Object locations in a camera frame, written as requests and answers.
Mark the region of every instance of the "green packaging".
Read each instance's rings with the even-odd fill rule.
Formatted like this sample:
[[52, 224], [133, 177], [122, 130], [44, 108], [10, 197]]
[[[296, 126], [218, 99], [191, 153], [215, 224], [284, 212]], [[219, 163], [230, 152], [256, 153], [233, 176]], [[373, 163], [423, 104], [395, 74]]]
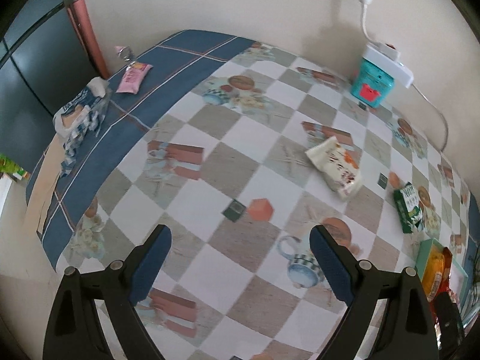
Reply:
[[417, 189], [412, 183], [407, 183], [404, 188], [393, 192], [393, 200], [397, 208], [402, 231], [411, 233], [412, 228], [418, 225], [422, 220], [422, 210], [420, 209], [420, 198]]

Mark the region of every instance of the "red label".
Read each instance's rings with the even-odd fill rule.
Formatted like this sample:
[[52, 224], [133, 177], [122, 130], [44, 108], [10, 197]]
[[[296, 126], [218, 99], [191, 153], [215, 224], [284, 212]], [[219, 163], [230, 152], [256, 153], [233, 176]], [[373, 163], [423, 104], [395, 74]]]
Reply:
[[361, 86], [360, 96], [368, 102], [373, 102], [378, 96], [380, 96], [380, 92], [371, 88], [370, 85], [364, 83]]

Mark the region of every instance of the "pink snack package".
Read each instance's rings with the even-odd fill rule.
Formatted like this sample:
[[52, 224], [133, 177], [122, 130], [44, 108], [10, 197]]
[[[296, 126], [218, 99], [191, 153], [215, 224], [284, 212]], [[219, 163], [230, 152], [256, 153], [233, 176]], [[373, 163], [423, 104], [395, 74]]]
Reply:
[[143, 78], [152, 67], [151, 64], [133, 62], [127, 67], [125, 74], [123, 74], [117, 93], [133, 93], [136, 95], [140, 89]]

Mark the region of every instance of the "cabinet door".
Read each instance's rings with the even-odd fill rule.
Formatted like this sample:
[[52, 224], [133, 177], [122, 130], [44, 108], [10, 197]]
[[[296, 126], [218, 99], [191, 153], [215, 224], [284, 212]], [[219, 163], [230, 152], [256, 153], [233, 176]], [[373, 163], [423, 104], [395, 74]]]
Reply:
[[54, 134], [51, 116], [8, 60], [0, 69], [0, 152], [31, 172]]
[[28, 0], [5, 33], [8, 47], [12, 47], [31, 26], [61, 2], [62, 0]]
[[0, 60], [7, 54], [7, 49], [5, 48], [5, 45], [3, 42], [0, 40]]
[[12, 58], [52, 114], [96, 75], [65, 9], [25, 39]]

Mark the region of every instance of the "white cable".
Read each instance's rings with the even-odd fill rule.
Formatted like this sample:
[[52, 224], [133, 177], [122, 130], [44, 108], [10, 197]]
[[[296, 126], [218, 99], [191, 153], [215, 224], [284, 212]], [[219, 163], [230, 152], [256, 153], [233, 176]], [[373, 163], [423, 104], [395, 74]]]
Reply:
[[368, 5], [366, 5], [366, 4], [363, 4], [361, 6], [361, 29], [363, 31], [363, 35], [365, 35], [365, 38], [367, 38], [367, 40], [370, 43], [373, 43], [375, 46], [378, 46], [378, 42], [375, 42], [375, 40], [373, 40], [371, 37], [368, 36], [368, 32], [367, 32], [367, 7], [368, 7]]
[[447, 146], [447, 142], [448, 142], [448, 123], [447, 123], [447, 119], [445, 118], [445, 116], [443, 115], [443, 113], [441, 113], [441, 111], [435, 107], [435, 105], [433, 105], [433, 103], [427, 99], [427, 97], [420, 91], [420, 89], [417, 88], [417, 86], [415, 84], [412, 84], [412, 87], [414, 87], [416, 89], [416, 91], [420, 94], [420, 96], [422, 96], [425, 101], [430, 104], [434, 109], [435, 111], [437, 111], [438, 115], [441, 117], [442, 121], [443, 121], [443, 125], [445, 126], [445, 139], [443, 140], [443, 145], [442, 145], [442, 148], [440, 149], [441, 152], [443, 152], [445, 150], [445, 147]]

